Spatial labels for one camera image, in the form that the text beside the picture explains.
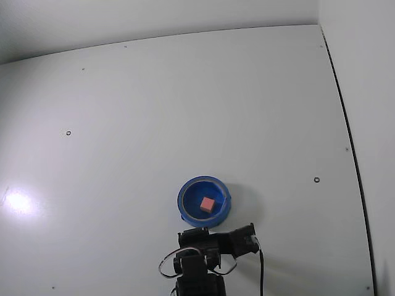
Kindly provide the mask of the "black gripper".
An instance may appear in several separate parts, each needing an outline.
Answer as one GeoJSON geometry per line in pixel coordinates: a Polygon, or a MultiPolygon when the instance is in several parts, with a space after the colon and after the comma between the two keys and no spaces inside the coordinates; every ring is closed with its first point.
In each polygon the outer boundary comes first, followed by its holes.
{"type": "Polygon", "coordinates": [[[240,257],[247,253],[255,253],[255,228],[250,223],[247,226],[238,228],[230,233],[231,254],[240,257]]]}

